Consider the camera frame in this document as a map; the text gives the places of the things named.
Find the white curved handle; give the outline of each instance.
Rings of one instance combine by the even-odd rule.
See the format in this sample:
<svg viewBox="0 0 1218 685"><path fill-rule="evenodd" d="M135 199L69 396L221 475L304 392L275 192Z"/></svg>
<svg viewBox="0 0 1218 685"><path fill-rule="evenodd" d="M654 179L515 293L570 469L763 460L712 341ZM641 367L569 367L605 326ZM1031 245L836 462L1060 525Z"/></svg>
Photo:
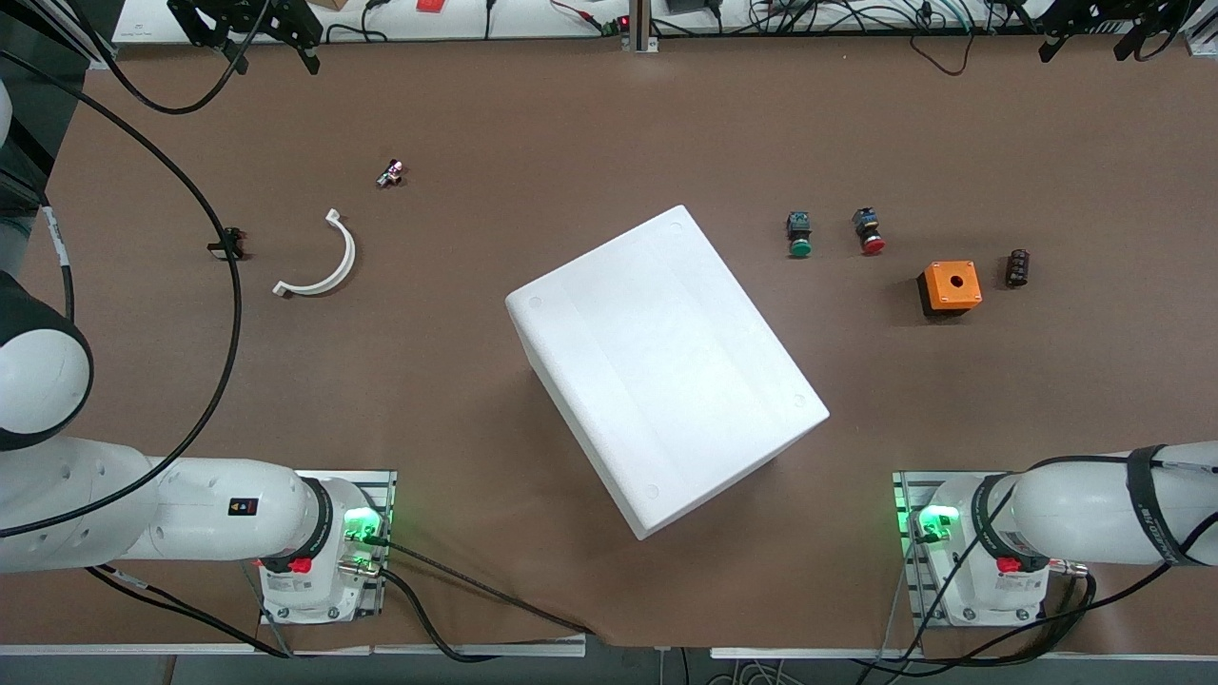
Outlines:
<svg viewBox="0 0 1218 685"><path fill-rule="evenodd" d="M334 273L325 277L324 280L314 283L313 285L290 285L280 280L270 289L272 293L283 297L289 293L295 293L296 295L320 295L326 290L330 290L335 285L342 283L343 278L351 273L351 267L356 263L356 239L351 236L351 232L347 227L339 222L339 210L330 210L325 215L325 221L330 222L330 225L337 228L342 233L342 239L347 245L346 254L342 255L342 262L339 263L339 268L334 269Z"/></svg>

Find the orange and black block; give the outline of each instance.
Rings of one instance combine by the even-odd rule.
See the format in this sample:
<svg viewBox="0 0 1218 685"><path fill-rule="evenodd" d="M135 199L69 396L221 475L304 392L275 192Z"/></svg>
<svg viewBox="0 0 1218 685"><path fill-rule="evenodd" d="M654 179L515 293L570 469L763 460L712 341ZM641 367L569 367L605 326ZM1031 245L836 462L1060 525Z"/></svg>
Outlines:
<svg viewBox="0 0 1218 685"><path fill-rule="evenodd" d="M931 262L917 277L922 313L928 317L960 316L982 303L982 286L972 262Z"/></svg>

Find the green illuminated indicator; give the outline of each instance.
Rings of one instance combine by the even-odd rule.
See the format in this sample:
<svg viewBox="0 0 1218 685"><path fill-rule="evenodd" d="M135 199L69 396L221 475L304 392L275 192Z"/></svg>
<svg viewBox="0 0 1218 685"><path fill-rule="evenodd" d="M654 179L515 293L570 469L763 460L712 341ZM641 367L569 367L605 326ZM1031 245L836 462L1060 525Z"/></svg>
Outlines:
<svg viewBox="0 0 1218 685"><path fill-rule="evenodd" d="M380 531L380 514L369 507L350 509L342 517L342 525L347 538L363 540Z"/></svg>
<svg viewBox="0 0 1218 685"><path fill-rule="evenodd" d="M923 539L927 542L938 542L950 536L951 524L960 518L960 509L931 505L918 512L917 517Z"/></svg>

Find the brown table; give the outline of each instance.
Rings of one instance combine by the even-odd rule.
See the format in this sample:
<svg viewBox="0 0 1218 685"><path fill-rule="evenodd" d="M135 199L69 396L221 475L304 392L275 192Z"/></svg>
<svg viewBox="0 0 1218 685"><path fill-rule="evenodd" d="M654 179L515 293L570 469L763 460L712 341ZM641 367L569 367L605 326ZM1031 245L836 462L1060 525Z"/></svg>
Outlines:
<svg viewBox="0 0 1218 685"><path fill-rule="evenodd" d="M297 468L393 468L395 538L616 645L875 647L900 563L892 473L1022 468L1058 453L1216 438L1218 71L1172 50L1117 63L1111 37L1051 65L1034 39L978 39L946 78L903 39L351 45L309 77L290 50L200 113L88 90L245 229L240 361L194 455ZM927 40L951 61L962 41ZM132 52L132 78L181 104L208 54ZM390 157L409 184L380 191ZM228 336L224 266L199 207L90 112L50 195L96 357L69 433L158 455L211 392ZM829 407L772 464L639 542L530 371L503 306L516 286L685 204ZM859 255L875 205L889 241ZM359 244L345 286L281 300ZM787 212L814 256L786 257ZM1033 252L1032 283L999 286ZM971 258L985 302L923 321L914 277ZM24 282L58 302L39 234ZM129 564L253 629L236 564ZM1099 569L1100 595L1147 569ZM557 636L408 572L453 642ZM1218 653L1218 574L1183 569L1089 617L1067 647ZM217 635L83 572L0 579L0 642L200 642ZM400 597L297 648L421 642ZM909 640L907 614L893 644ZM944 651L977 636L937 635Z"/></svg>

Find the red object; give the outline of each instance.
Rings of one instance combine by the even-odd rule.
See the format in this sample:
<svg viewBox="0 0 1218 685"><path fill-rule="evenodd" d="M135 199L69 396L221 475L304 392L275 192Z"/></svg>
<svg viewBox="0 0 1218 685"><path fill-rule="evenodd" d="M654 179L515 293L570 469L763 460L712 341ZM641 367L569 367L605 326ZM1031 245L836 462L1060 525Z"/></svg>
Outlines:
<svg viewBox="0 0 1218 685"><path fill-rule="evenodd" d="M1015 557L999 557L994 561L998 562L999 573L1019 573L1023 569L1023 564Z"/></svg>
<svg viewBox="0 0 1218 685"><path fill-rule="evenodd" d="M887 245L887 243L884 243L883 238L876 238L873 240L867 240L866 243L864 243L862 251L868 255L878 255L879 251L884 249L884 245Z"/></svg>

